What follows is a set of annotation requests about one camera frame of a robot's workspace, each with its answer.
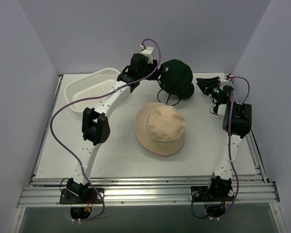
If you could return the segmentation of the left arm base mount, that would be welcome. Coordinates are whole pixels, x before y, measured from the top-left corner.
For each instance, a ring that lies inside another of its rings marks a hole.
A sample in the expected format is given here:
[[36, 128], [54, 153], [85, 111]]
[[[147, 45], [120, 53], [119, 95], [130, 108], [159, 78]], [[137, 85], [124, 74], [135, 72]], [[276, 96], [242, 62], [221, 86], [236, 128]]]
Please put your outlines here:
[[[72, 178], [63, 178], [59, 185], [61, 205], [70, 205], [69, 217], [78, 223], [94, 220], [105, 212], [104, 188], [90, 184], [78, 184]], [[93, 205], [102, 204], [102, 210], [94, 214]]]

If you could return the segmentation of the pink bucket hat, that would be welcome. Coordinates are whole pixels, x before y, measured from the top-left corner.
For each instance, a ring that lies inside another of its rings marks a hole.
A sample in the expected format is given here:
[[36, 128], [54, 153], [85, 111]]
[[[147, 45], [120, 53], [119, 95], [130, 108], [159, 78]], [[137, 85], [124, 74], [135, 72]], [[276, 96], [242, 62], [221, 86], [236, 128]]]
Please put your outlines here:
[[145, 150], [150, 152], [151, 154], [154, 154], [154, 155], [158, 156], [158, 157], [170, 157], [173, 154], [175, 154], [175, 153], [163, 154], [163, 153], [158, 153], [158, 152], [151, 151], [149, 149], [145, 149]]

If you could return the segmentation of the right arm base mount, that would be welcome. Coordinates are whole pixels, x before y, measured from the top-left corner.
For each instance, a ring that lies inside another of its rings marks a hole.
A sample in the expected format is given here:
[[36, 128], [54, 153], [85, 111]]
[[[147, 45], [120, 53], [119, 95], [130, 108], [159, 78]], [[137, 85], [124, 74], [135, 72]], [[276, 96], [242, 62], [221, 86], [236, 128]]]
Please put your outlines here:
[[[220, 176], [211, 176], [207, 186], [191, 187], [191, 212], [198, 219], [221, 220], [233, 207], [239, 193], [239, 179], [236, 177], [236, 190], [232, 189], [232, 180], [224, 180]], [[199, 216], [194, 212], [195, 202], [206, 202], [204, 215]]]

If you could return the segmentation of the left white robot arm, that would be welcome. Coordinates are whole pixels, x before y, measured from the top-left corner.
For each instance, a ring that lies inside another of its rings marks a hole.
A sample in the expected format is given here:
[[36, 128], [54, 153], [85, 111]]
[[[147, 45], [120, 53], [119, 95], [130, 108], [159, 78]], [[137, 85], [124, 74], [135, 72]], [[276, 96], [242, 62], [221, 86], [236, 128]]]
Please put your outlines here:
[[80, 156], [74, 175], [61, 189], [60, 204], [103, 203], [103, 193], [90, 182], [90, 174], [101, 145], [107, 141], [111, 129], [108, 118], [120, 102], [127, 97], [143, 80], [156, 80], [159, 76], [160, 59], [154, 59], [150, 52], [136, 53], [130, 65], [112, 82], [110, 90], [97, 97], [85, 97], [68, 104], [98, 100], [94, 107], [85, 107], [82, 113], [81, 132], [83, 137]]

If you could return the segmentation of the black baseball cap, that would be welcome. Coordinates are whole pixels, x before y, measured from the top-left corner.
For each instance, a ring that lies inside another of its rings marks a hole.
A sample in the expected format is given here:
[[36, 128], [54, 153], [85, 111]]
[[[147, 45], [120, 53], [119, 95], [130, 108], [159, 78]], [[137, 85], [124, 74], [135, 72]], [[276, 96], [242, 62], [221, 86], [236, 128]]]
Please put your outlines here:
[[177, 94], [180, 100], [189, 99], [194, 94], [194, 85], [191, 83], [186, 85], [180, 92]]

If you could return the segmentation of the dark green baseball cap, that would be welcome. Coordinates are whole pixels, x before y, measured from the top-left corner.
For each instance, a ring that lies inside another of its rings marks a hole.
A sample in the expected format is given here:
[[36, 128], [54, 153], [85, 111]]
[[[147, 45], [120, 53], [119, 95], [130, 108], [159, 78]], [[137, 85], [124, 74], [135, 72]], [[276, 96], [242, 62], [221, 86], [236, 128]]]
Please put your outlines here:
[[161, 64], [158, 84], [168, 94], [177, 95], [181, 89], [193, 81], [191, 68], [184, 62], [173, 59]]

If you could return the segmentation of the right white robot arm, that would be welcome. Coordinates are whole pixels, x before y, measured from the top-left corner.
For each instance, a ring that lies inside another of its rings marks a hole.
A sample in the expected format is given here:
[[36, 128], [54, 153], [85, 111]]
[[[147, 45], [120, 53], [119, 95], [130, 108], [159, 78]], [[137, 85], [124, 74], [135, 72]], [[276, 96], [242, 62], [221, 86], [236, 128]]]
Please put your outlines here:
[[197, 78], [196, 82], [202, 93], [214, 100], [213, 112], [223, 117], [222, 129], [226, 132], [221, 158], [205, 189], [210, 200], [217, 200], [232, 194], [234, 162], [241, 142], [251, 131], [252, 105], [238, 103], [234, 88], [222, 85], [219, 77]]

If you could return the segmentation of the beige bucket hat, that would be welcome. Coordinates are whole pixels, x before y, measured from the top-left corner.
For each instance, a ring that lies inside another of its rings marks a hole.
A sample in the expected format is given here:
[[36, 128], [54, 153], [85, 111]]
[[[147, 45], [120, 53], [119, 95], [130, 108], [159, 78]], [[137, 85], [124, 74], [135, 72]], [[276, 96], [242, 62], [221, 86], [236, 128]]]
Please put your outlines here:
[[154, 152], [176, 153], [185, 142], [184, 115], [163, 103], [142, 107], [134, 120], [134, 128], [141, 145]]

